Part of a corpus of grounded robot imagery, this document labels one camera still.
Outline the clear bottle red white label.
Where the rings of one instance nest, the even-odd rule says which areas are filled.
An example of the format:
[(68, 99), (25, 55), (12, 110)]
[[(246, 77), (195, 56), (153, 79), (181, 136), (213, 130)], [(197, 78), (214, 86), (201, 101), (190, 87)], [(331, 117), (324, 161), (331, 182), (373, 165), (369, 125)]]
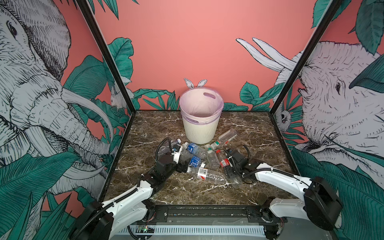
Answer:
[(189, 167), (187, 173), (192, 175), (195, 179), (211, 182), (214, 184), (225, 184), (227, 182), (225, 174), (206, 168)]

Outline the clear bottle purple label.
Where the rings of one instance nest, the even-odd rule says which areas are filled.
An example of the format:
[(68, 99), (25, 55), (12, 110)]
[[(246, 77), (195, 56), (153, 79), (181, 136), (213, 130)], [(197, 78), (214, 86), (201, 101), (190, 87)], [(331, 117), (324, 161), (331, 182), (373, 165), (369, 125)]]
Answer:
[[(180, 144), (181, 143), (181, 139), (174, 139), (174, 140), (171, 140), (171, 148), (174, 147), (174, 145), (176, 144)], [(168, 152), (170, 152), (170, 147), (169, 147), (169, 142), (166, 141), (165, 143), (163, 143), (161, 146), (160, 146), (160, 149), (158, 151), (158, 156), (160, 157), (161, 155), (164, 155)]]

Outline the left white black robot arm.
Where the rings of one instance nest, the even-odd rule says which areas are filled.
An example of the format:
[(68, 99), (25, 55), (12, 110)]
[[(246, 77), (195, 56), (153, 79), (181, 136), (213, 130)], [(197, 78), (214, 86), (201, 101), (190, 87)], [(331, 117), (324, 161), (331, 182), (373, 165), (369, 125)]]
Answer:
[(174, 156), (163, 155), (138, 183), (123, 194), (102, 203), (90, 203), (76, 220), (70, 240), (110, 240), (129, 225), (148, 221), (155, 215), (155, 204), (150, 198), (159, 192), (174, 173), (187, 172), (189, 163), (175, 162)]

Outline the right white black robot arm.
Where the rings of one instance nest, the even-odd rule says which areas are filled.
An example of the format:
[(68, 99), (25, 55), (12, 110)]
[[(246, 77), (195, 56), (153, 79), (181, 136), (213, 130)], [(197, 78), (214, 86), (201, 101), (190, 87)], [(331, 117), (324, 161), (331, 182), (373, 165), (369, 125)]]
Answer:
[(338, 191), (321, 177), (301, 177), (274, 168), (260, 160), (252, 160), (238, 150), (227, 149), (226, 168), (242, 180), (250, 179), (275, 186), (295, 196), (294, 199), (272, 198), (262, 213), (269, 217), (309, 220), (317, 227), (331, 231), (342, 224), (344, 204)]

